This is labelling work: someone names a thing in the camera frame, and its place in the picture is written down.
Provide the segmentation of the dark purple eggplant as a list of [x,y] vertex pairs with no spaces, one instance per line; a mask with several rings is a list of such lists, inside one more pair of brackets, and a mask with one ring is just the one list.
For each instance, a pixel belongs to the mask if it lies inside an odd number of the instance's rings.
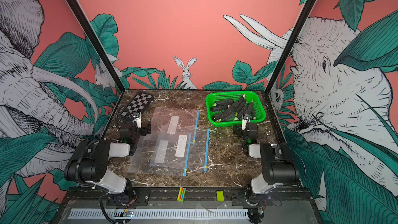
[[212,121],[214,121],[214,122],[226,122],[226,121],[230,121],[231,119],[234,119],[235,116],[237,115],[237,113],[236,113],[237,109],[240,106],[242,106],[244,103],[246,103],[246,99],[243,96],[241,96],[226,111],[213,115],[212,118],[211,118]]

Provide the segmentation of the clear zip bag blue zipper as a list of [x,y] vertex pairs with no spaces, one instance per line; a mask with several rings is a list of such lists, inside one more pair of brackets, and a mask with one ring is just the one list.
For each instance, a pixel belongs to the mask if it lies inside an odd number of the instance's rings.
[[184,175],[196,169],[203,170],[205,165],[207,131],[195,130],[187,151],[187,164]]

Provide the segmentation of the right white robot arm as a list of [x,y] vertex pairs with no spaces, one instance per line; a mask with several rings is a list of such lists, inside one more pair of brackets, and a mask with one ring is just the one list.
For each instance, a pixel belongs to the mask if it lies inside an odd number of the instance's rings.
[[301,175],[294,162],[293,151],[285,143],[259,142],[258,125],[242,122],[234,127],[234,134],[243,140],[243,153],[260,160],[261,173],[246,188],[246,202],[251,205],[265,203],[265,197],[277,187],[297,185]]

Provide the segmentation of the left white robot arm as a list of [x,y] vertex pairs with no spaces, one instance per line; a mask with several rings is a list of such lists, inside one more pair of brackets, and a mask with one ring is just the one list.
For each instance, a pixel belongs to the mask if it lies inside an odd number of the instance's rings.
[[150,122],[140,124],[134,120],[121,125],[119,142],[104,139],[82,141],[64,169],[65,180],[101,190],[117,205],[138,203],[140,195],[131,181],[111,171],[108,161],[133,155],[140,138],[150,134]]

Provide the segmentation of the green plastic basket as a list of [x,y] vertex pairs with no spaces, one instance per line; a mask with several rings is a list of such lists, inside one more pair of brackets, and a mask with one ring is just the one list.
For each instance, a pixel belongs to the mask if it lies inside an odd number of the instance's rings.
[[206,97],[206,107],[215,127],[232,127],[243,120],[259,123],[266,118],[260,97],[253,91],[211,93]]

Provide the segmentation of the black white checkerboard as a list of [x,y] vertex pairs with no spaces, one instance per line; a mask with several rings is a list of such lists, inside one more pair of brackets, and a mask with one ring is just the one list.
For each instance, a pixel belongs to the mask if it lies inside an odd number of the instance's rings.
[[126,106],[126,110],[123,110],[120,116],[124,119],[131,119],[132,117],[138,117],[146,111],[150,103],[153,100],[153,95],[139,91],[130,103]]

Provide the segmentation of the green small block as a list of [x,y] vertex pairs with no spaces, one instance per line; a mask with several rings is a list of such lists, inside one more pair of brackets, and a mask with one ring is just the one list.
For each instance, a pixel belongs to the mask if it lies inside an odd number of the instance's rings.
[[217,196],[217,201],[218,202],[223,202],[224,201],[224,192],[223,191],[217,191],[216,192],[216,196]]

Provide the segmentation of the striped colour block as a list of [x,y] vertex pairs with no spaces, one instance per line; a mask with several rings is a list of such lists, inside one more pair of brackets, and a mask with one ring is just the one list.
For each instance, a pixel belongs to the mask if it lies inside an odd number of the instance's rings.
[[186,188],[180,187],[179,193],[178,193],[178,197],[177,197],[177,201],[183,202],[183,201],[184,201],[185,194],[186,194]]

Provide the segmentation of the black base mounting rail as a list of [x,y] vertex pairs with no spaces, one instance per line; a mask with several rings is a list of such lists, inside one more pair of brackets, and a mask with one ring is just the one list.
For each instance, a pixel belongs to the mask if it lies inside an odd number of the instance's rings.
[[[285,202],[299,202],[309,203],[315,207],[315,200],[307,188],[300,187],[278,187],[268,193],[265,197],[266,202],[260,205],[251,206],[246,202],[245,192],[246,187],[185,187],[186,194],[183,202],[177,201],[180,187],[134,187],[136,193],[139,194],[139,202],[134,203],[132,207],[149,206],[150,202],[172,201],[179,203],[191,202],[218,202],[216,192],[224,192],[224,202],[229,202],[232,206],[241,206],[243,208],[256,208],[262,206],[282,206]],[[73,188],[67,192],[64,200],[61,203],[62,208],[66,208],[69,203],[91,201],[98,204],[98,199],[102,198],[106,206],[123,206],[117,205],[105,196],[105,192],[101,190],[94,190],[88,187]]]

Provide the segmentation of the white perforated rail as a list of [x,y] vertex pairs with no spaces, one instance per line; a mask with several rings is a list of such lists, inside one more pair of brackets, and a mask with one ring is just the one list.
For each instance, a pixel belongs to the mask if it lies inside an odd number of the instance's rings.
[[249,219],[245,209],[161,209],[161,208],[131,208],[108,209],[107,215],[111,219],[187,219],[187,220],[210,220],[210,219]]

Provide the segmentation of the left black frame post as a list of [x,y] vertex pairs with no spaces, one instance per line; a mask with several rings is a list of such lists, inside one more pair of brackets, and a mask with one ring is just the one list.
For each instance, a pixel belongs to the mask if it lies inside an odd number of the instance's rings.
[[75,15],[76,19],[78,20],[80,26],[83,28],[85,34],[87,35],[90,43],[92,44],[94,50],[98,54],[98,56],[101,58],[103,61],[105,67],[110,73],[111,78],[114,80],[116,83],[116,87],[120,90],[121,93],[125,92],[125,87],[122,84],[122,81],[120,80],[119,76],[116,74],[116,71],[111,64],[111,62],[108,59],[108,56],[105,52],[104,47],[102,46],[98,36],[94,32],[94,29],[89,22],[85,12],[83,11],[80,3],[78,0],[66,0],[68,3],[69,7],[71,8],[73,14]]

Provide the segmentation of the black frame post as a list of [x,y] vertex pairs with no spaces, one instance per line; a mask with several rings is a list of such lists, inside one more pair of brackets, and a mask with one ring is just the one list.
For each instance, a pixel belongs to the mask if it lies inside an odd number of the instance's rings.
[[92,44],[94,50],[98,54],[98,56],[101,58],[103,61],[105,67],[110,73],[111,78],[114,80],[116,83],[116,87],[120,90],[121,93],[125,92],[125,87],[122,84],[122,81],[120,80],[119,76],[116,74],[116,71],[111,64],[111,62],[108,59],[108,56],[105,52],[104,47],[102,46],[98,36],[94,32],[94,29],[89,22],[85,12],[83,11],[80,3],[78,0],[66,0],[68,3],[69,7],[71,8],[73,14],[75,15],[76,19],[78,20],[80,26],[83,28],[85,34],[87,35],[90,43]]
[[275,83],[275,81],[277,80],[277,76],[278,74],[281,72],[283,65],[285,64],[287,58],[289,57],[290,52],[292,51],[292,48],[294,46],[294,43],[296,42],[298,35],[300,34],[300,32],[303,30],[304,25],[305,25],[305,21],[308,18],[308,16],[310,15],[315,3],[317,0],[306,0],[304,3],[304,6],[300,12],[300,15],[293,27],[293,30],[291,32],[291,35],[287,41],[287,44],[285,46],[285,48],[283,49],[283,52],[281,54],[280,59],[278,60],[275,70],[272,74],[271,79],[268,82],[268,85],[265,89],[265,95],[268,95],[271,92],[271,89]]

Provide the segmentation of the right black frame post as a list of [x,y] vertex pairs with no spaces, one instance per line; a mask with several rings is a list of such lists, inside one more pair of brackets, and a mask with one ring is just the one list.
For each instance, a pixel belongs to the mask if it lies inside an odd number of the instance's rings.
[[275,70],[272,74],[271,79],[268,82],[268,85],[265,89],[265,95],[268,95],[271,92],[271,89],[275,83],[275,81],[277,80],[277,76],[278,74],[281,72],[283,65],[285,64],[287,58],[289,57],[290,52],[292,51],[292,48],[294,46],[294,43],[296,42],[298,35],[300,34],[300,32],[303,30],[304,25],[305,25],[305,21],[308,18],[308,16],[310,15],[315,3],[317,0],[306,0],[304,3],[304,6],[300,12],[300,15],[293,27],[293,30],[291,32],[291,35],[287,41],[287,44],[285,46],[285,48],[283,49],[283,52],[281,54],[280,59],[278,60]]

